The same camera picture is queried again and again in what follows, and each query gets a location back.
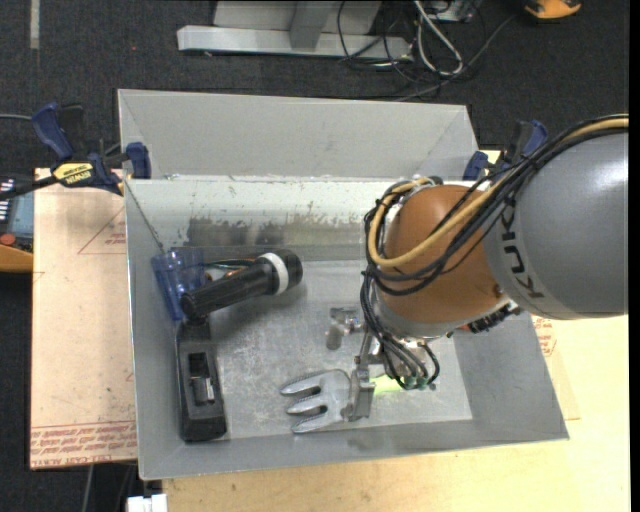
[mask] metal fork-shaped part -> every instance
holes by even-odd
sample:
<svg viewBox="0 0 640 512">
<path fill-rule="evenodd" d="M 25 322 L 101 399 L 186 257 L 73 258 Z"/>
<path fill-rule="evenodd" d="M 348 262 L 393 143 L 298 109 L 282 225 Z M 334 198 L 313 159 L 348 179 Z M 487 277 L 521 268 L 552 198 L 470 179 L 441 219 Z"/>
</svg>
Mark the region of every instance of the metal fork-shaped part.
<svg viewBox="0 0 640 512">
<path fill-rule="evenodd" d="M 350 387 L 351 380 L 342 370 L 308 375 L 284 386 L 282 395 L 302 396 L 287 408 L 287 414 L 307 415 L 291 430 L 303 434 L 347 421 L 343 413 L 349 405 Z"/>
</svg>

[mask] metal part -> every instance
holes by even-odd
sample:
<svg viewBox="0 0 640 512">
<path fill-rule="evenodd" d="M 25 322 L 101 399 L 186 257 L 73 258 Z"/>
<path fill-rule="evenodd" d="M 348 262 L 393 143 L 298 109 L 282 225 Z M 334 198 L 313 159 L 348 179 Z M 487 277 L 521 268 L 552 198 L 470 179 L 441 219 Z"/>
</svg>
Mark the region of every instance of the metal part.
<svg viewBox="0 0 640 512">
<path fill-rule="evenodd" d="M 337 350 L 342 346 L 342 338 L 354 332 L 362 331 L 355 308 L 331 308 L 331 327 L 325 333 L 327 337 L 327 348 Z"/>
<path fill-rule="evenodd" d="M 346 421 L 343 410 L 349 405 L 350 387 L 349 377 L 342 370 L 308 375 L 284 386 L 281 394 L 303 396 L 287 409 L 287 414 L 310 415 L 298 421 L 291 430 L 304 434 Z"/>
<path fill-rule="evenodd" d="M 371 413 L 371 403 L 373 402 L 373 393 L 376 387 L 375 383 L 369 380 L 369 362 L 372 342 L 373 335 L 366 332 L 362 340 L 360 355 L 355 358 L 356 367 L 351 372 L 349 404 L 344 411 L 349 421 L 368 418 Z"/>
<path fill-rule="evenodd" d="M 302 377 L 280 390 L 285 396 L 302 395 L 287 409 L 287 414 L 312 415 L 291 427 L 295 434 L 369 417 L 376 387 L 369 380 L 373 341 L 373 335 L 366 332 L 350 378 L 342 370 L 330 370 Z"/>
</svg>

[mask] blue clamp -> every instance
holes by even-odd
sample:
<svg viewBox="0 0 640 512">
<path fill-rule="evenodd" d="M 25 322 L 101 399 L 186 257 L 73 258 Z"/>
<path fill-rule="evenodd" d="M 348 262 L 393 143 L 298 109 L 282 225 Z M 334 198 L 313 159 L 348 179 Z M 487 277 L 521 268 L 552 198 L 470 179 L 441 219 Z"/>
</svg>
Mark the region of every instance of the blue clamp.
<svg viewBox="0 0 640 512">
<path fill-rule="evenodd" d="M 31 122 L 38 138 L 49 146 L 57 156 L 56 163 L 51 167 L 51 173 L 54 174 L 56 169 L 67 164 L 56 175 L 56 179 L 62 185 L 65 187 L 95 187 L 121 194 L 118 187 L 121 179 L 107 166 L 115 162 L 121 163 L 124 160 L 131 160 L 134 178 L 149 179 L 151 177 L 149 152 L 141 142 L 129 144 L 124 154 L 113 158 L 103 159 L 95 152 L 86 156 L 78 155 L 60 125 L 56 115 L 57 109 L 56 102 L 48 103 L 31 117 Z M 73 164 L 76 162 L 78 166 L 74 168 Z M 92 168 L 83 166 L 83 162 L 89 162 Z"/>
<path fill-rule="evenodd" d="M 33 129 L 38 138 L 58 156 L 58 162 L 65 162 L 73 156 L 73 147 L 58 123 L 58 104 L 51 102 L 31 117 Z"/>
<path fill-rule="evenodd" d="M 502 169 L 507 169 L 529 156 L 547 140 L 548 132 L 539 121 L 520 122 L 505 151 Z"/>
<path fill-rule="evenodd" d="M 133 177 L 148 180 L 151 178 L 151 162 L 149 161 L 149 151 L 142 142 L 132 142 L 125 150 L 125 153 L 133 165 Z"/>
<path fill-rule="evenodd" d="M 488 164 L 489 155 L 482 151 L 476 151 L 469 160 L 469 163 L 467 163 L 464 175 L 462 176 L 463 181 L 477 180 L 482 170 L 485 169 Z"/>
</svg>

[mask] yellow clamp label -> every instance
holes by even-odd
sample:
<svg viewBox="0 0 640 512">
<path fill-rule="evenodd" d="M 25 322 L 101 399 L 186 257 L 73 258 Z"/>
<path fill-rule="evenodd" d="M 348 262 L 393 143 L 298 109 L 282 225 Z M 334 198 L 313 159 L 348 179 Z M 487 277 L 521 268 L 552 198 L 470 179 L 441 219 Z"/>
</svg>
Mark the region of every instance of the yellow clamp label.
<svg viewBox="0 0 640 512">
<path fill-rule="evenodd" d="M 65 185 L 73 185 L 81 181 L 90 179 L 93 174 L 91 171 L 93 166 L 87 162 L 71 162 L 62 164 L 53 171 L 53 175 L 58 181 L 62 181 Z"/>
</svg>

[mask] yellow cable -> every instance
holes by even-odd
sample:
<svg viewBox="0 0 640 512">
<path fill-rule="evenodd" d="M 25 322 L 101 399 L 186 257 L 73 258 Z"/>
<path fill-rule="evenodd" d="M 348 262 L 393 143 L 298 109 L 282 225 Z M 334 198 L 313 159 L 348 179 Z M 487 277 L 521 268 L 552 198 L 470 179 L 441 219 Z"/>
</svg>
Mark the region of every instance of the yellow cable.
<svg viewBox="0 0 640 512">
<path fill-rule="evenodd" d="M 590 133 L 596 130 L 608 129 L 608 128 L 628 128 L 628 127 L 629 127 L 628 117 L 626 119 L 607 119 L 605 121 L 598 121 L 596 123 L 579 128 L 576 131 L 570 133 L 564 139 L 562 139 L 560 143 L 564 143 L 575 137 L 580 137 L 586 133 Z M 438 231 L 436 231 L 434 234 L 425 238 L 413 249 L 395 258 L 383 258 L 382 256 L 380 256 L 380 253 L 378 253 L 378 248 L 376 247 L 376 232 L 378 231 L 378 227 L 382 222 L 382 218 L 384 216 L 385 210 L 389 207 L 389 203 L 393 198 L 392 196 L 395 194 L 410 190 L 415 186 L 426 183 L 428 179 L 421 178 L 414 182 L 405 183 L 403 185 L 399 185 L 396 188 L 392 189 L 391 194 L 385 197 L 381 201 L 381 203 L 378 205 L 376 213 L 374 214 L 373 219 L 371 220 L 369 237 L 367 239 L 367 248 L 368 248 L 369 256 L 371 257 L 371 260 L 376 265 L 395 267 L 399 265 L 404 265 L 405 263 L 408 263 L 413 259 L 417 258 L 421 254 L 423 254 L 425 251 L 433 247 L 434 244 L 436 244 L 443 236 L 449 233 L 453 228 L 461 224 L 462 221 L 465 219 L 465 217 L 469 217 L 470 215 L 473 215 L 474 213 L 476 213 L 482 207 L 482 205 L 484 205 L 489 199 L 491 199 L 493 192 L 495 190 L 498 190 L 497 185 L 499 185 L 503 179 L 505 178 L 501 178 L 499 181 L 497 181 L 493 185 L 492 188 L 490 188 L 489 190 L 484 192 L 482 195 L 478 196 L 476 199 L 471 201 L 465 208 L 463 208 L 457 214 L 452 216 Z"/>
</svg>

